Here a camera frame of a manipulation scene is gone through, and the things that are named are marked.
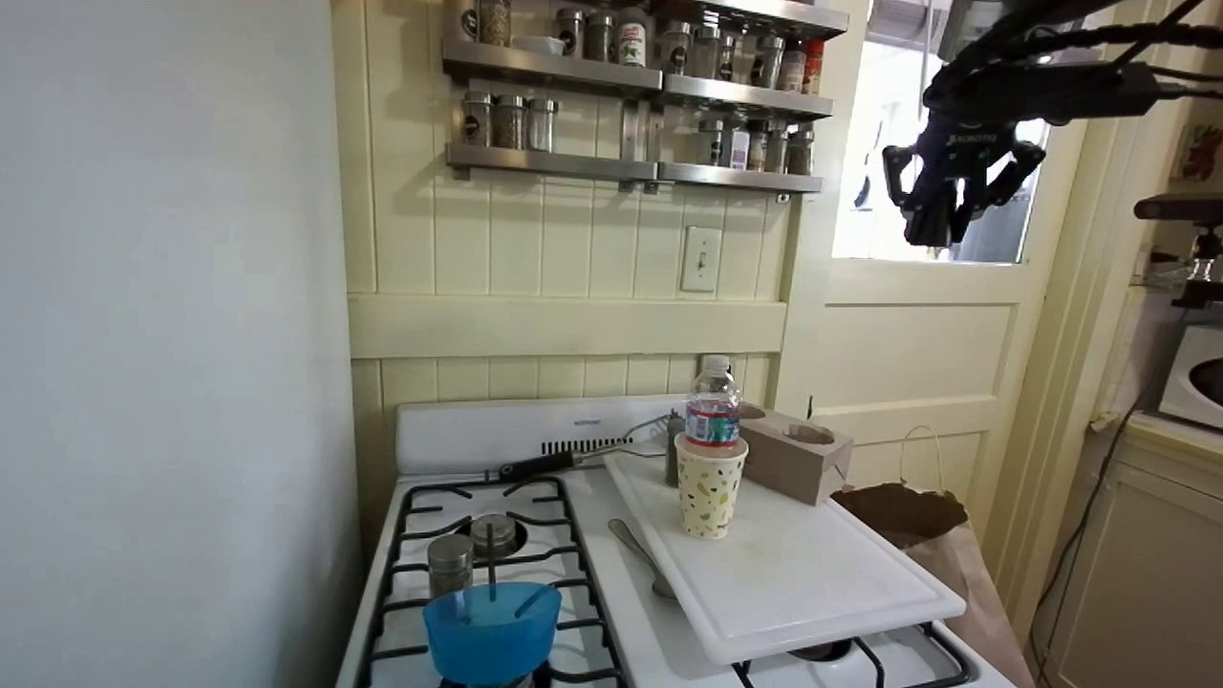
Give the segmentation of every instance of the paper cup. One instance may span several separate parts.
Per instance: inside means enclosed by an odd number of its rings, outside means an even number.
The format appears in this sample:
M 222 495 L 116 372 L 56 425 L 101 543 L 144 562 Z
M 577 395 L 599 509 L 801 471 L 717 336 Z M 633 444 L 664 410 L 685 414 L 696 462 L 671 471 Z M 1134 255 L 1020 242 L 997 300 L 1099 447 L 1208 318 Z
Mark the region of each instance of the paper cup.
M 726 540 L 749 444 L 698 447 L 676 437 L 679 457 L 679 531 Z

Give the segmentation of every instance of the robotic arm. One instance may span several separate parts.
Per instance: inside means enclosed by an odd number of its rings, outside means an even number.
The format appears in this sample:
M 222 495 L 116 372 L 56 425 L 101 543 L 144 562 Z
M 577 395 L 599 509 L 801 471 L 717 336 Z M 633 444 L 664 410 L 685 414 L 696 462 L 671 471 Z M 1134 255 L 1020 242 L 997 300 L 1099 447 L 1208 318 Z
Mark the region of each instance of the robotic arm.
M 1017 140 L 1017 122 L 1047 120 L 1133 120 L 1157 98 L 1223 90 L 1191 89 L 1208 79 L 1134 61 L 1155 41 L 1223 46 L 1219 28 L 1186 28 L 1200 0 L 1182 0 L 1163 21 L 1060 32 L 1121 0 L 1005 0 L 1000 20 L 968 41 L 925 89 L 925 134 L 882 149 L 887 193 L 907 215 L 910 244 L 959 244 L 968 225 L 1008 201 L 1042 163 L 1042 149 Z M 1047 52 L 1073 46 L 1126 46 L 1116 61 L 1055 65 Z

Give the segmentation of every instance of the door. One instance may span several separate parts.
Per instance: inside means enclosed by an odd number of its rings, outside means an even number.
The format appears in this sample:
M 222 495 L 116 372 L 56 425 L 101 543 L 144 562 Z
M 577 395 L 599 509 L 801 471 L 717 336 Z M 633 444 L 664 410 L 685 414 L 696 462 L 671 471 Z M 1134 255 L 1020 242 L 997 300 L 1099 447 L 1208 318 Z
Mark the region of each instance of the door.
M 789 341 L 776 390 L 856 441 L 851 485 L 953 490 L 985 531 L 1082 134 L 1047 139 L 1033 205 L 985 215 L 957 252 L 910 247 L 874 168 L 880 144 L 921 130 L 933 72 L 915 51 L 865 51 L 838 235 L 795 255 L 820 292 L 795 293 L 791 318 L 819 328 Z

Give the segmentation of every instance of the kitchen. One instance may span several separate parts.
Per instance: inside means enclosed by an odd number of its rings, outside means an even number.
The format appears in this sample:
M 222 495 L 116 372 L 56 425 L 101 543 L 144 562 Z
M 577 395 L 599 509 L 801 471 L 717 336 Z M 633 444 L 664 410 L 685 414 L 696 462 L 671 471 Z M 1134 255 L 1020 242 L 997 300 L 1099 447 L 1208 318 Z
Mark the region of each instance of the kitchen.
M 820 95 L 840 108 L 851 102 L 868 9 L 838 9 L 847 32 L 831 41 Z M 4 15 L 15 15 L 0 28 L 4 90 L 28 102 L 4 153 L 4 225 L 18 234 L 4 230 L 15 244 L 0 252 L 10 328 L 0 523 L 28 555 L 0 564 L 10 684 L 330 684 L 364 576 L 358 531 L 380 527 L 394 485 L 394 406 L 676 395 L 698 350 L 732 350 L 747 399 L 762 406 L 801 416 L 814 399 L 819 416 L 861 441 L 861 480 L 957 490 L 985 549 L 997 546 L 991 558 L 1020 562 L 997 573 L 1000 591 L 1040 591 L 1060 509 L 1033 500 L 1042 479 L 1017 472 L 1008 437 L 1050 437 L 1040 462 L 1064 472 L 1079 462 L 1090 410 L 1073 390 L 1094 395 L 1106 377 L 1082 360 L 1110 350 L 1121 312 L 1110 284 L 1122 280 L 1110 267 L 1126 263 L 1106 252 L 1133 255 L 1121 242 L 1138 242 L 1138 220 L 1121 218 L 1122 199 L 1073 193 L 1094 252 L 1047 230 L 1033 275 L 874 267 L 831 258 L 847 120 L 820 126 L 831 187 L 801 201 L 450 179 L 439 163 L 439 5 L 127 0 Z M 321 79 L 332 46 L 338 95 Z M 604 122 L 599 102 L 575 116 Z M 1116 130 L 1144 130 L 1148 144 L 1172 139 L 1155 120 Z M 1082 139 L 1094 130 L 1073 126 L 1060 149 L 1094 144 Z M 1047 176 L 1079 179 L 1073 160 L 1050 160 Z M 1121 163 L 1096 176 L 1126 193 L 1157 187 L 1157 172 L 1138 179 Z M 1116 205 L 1111 230 L 1094 230 L 1096 205 Z M 1042 215 L 1047 225 L 1064 218 L 1060 201 Z M 713 293 L 676 288 L 685 225 L 724 230 Z M 1047 271 L 1096 280 L 1060 292 L 1065 311 L 1096 312 L 1099 331 L 1065 331 L 1073 355 L 1047 363 L 1079 372 L 1064 376 L 1079 385 L 1042 414 L 1079 425 L 1042 432 L 1055 425 L 1037 416 L 1008 432 L 1040 377 L 1024 376 L 1017 341 L 1060 355 L 1037 336 Z M 692 328 L 662 336 L 659 320 Z M 910 372 L 915 348 L 935 355 Z M 873 367 L 845 367 L 856 350 L 873 350 Z M 41 661 L 50 641 L 101 647 Z

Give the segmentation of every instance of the light switch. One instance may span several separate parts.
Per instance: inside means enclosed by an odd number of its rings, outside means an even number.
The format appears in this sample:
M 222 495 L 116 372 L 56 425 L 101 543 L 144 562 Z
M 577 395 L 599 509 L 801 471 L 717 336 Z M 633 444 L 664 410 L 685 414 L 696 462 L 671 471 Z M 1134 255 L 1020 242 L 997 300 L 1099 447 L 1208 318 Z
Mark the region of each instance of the light switch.
M 724 230 L 688 225 L 685 292 L 692 293 L 717 292 L 717 271 L 724 271 Z

